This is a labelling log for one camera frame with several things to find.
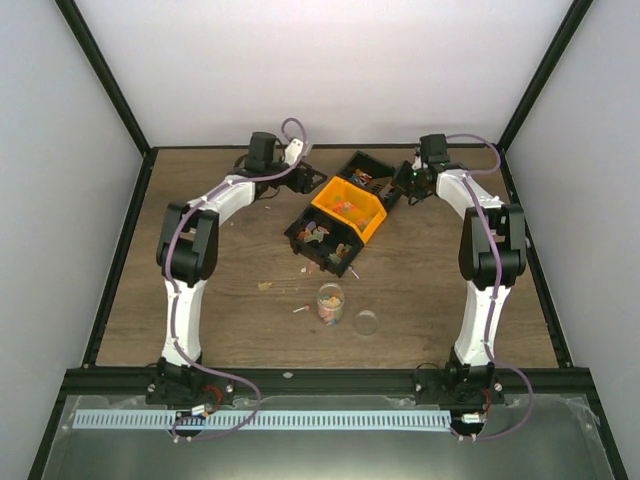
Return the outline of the yellow bin with star candies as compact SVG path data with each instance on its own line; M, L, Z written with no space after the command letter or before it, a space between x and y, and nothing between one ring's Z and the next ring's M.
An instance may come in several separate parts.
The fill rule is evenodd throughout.
M311 204L352 228L364 244L387 217L387 211L376 195L337 176L328 181Z

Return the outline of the black bin with gummy candies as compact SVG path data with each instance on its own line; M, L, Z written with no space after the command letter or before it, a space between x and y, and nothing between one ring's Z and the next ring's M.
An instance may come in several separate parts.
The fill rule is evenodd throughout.
M354 229L313 206L308 206L284 235L294 254L306 257L338 278L364 248Z

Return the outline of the brown slotted plastic scoop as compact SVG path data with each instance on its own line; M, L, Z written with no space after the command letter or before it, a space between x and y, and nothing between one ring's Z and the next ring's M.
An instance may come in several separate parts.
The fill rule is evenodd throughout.
M383 207L390 211L402 197L402 192L391 183L385 184L377 193Z

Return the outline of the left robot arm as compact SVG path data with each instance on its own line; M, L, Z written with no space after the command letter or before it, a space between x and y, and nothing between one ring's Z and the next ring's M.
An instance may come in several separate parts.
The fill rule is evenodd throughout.
M277 155L278 136L253 133L248 151L217 186L167 206L156 251L167 295L166 333L151 401L194 403L211 378L202 370L199 334L206 285L218 262L220 227L270 188L307 194L318 185L316 177L326 178L305 162L311 144L304 136L286 140Z

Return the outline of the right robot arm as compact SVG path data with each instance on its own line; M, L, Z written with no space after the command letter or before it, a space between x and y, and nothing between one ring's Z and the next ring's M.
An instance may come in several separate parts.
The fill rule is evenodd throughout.
M495 157L489 169L469 169L451 160L449 141L472 139ZM414 160L394 174L392 185L413 205L435 196L462 219L458 266L466 282L462 326L442 378L447 396L465 403L490 387L494 343L500 315L511 290L526 269L525 218L520 205L505 203L477 181L500 170L501 156L475 134L427 134L419 139Z

